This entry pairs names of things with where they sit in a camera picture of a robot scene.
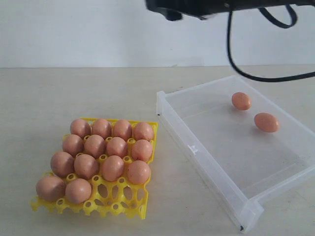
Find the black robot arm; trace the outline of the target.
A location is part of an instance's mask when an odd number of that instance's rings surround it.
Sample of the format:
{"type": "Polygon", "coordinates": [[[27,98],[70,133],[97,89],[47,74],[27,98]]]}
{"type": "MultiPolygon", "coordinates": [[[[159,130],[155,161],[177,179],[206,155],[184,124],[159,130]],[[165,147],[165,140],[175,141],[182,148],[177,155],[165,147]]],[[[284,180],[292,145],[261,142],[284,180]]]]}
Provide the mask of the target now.
{"type": "Polygon", "coordinates": [[[314,5],[313,0],[145,0],[149,11],[163,15],[169,21],[178,21],[184,15],[206,20],[211,15],[230,10],[249,10],[285,5],[314,5]]]}

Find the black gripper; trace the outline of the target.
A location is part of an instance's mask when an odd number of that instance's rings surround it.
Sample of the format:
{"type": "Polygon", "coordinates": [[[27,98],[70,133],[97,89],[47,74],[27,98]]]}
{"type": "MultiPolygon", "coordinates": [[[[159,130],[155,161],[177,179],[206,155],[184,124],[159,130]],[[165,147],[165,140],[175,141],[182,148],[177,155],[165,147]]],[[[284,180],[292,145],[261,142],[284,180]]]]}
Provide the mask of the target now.
{"type": "Polygon", "coordinates": [[[229,12],[227,0],[146,0],[145,5],[169,21],[179,21],[184,15],[206,20],[210,15],[229,12]]]}

